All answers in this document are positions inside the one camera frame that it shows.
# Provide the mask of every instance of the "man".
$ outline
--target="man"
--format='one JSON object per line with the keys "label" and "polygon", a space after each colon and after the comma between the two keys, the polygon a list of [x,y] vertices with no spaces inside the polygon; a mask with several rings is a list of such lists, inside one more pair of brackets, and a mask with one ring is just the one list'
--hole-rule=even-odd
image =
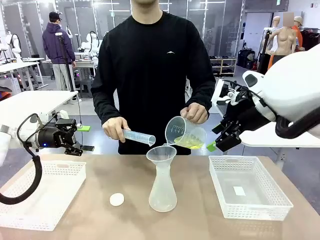
{"label": "man", "polygon": [[[208,53],[188,20],[162,12],[158,0],[132,0],[132,16],[104,37],[92,86],[104,132],[120,140],[120,154],[146,154],[146,144],[125,140],[123,129],[166,142],[169,120],[181,115],[202,124],[215,88]],[[192,96],[185,102],[186,76]],[[117,89],[119,110],[115,108]],[[178,154],[190,149],[177,147]]]}
{"label": "man", "polygon": [[66,50],[66,55],[68,58],[69,69],[71,73],[71,80],[73,88],[75,89],[75,80],[73,75],[72,66],[76,67],[76,57],[74,50],[72,48],[71,40],[68,34],[61,29],[60,23],[61,18],[58,13],[52,11],[49,14],[49,21],[46,29],[42,34],[42,42],[45,54],[52,62],[53,72],[55,77],[55,83],[57,90],[71,90],[70,83],[68,80],[67,69],[63,57],[63,52],[61,49],[61,44],[59,42],[58,36],[56,33],[62,33],[64,39],[64,48]]}

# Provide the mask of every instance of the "white label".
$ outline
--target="white label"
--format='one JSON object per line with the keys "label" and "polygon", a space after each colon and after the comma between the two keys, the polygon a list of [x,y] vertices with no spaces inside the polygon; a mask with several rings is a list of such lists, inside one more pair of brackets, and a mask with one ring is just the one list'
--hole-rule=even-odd
{"label": "white label", "polygon": [[235,195],[237,195],[237,196],[245,196],[246,195],[242,186],[234,186],[233,189],[234,189]]}

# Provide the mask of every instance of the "purple hoodie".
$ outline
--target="purple hoodie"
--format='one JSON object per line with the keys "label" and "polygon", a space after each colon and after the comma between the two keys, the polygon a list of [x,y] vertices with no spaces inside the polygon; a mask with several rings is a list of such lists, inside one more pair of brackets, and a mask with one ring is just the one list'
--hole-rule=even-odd
{"label": "purple hoodie", "polygon": [[74,50],[72,48],[71,39],[66,31],[62,30],[58,24],[49,22],[42,34],[42,42],[45,54],[51,59],[53,64],[64,64],[63,55],[58,36],[55,33],[62,33],[64,46],[68,57],[68,63],[76,60]]}

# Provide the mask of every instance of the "basket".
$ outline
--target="basket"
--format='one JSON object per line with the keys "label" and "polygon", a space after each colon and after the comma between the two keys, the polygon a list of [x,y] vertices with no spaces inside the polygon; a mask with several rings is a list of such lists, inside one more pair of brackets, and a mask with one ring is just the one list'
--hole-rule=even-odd
{"label": "basket", "polygon": [[293,204],[255,156],[209,156],[226,219],[283,221]]}
{"label": "basket", "polygon": [[[86,163],[42,161],[38,188],[25,201],[15,205],[0,203],[0,227],[53,231],[86,179]],[[31,167],[3,194],[16,197],[24,193],[35,178]]]}

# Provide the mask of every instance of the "black cap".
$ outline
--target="black cap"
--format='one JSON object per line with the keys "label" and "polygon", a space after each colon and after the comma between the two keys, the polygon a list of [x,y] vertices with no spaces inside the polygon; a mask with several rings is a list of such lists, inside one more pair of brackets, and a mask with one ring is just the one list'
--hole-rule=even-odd
{"label": "black cap", "polygon": [[49,13],[49,20],[50,20],[50,22],[54,23],[57,20],[62,20],[62,19],[60,18],[60,14],[59,13],[57,13],[55,11],[52,11],[52,12]]}

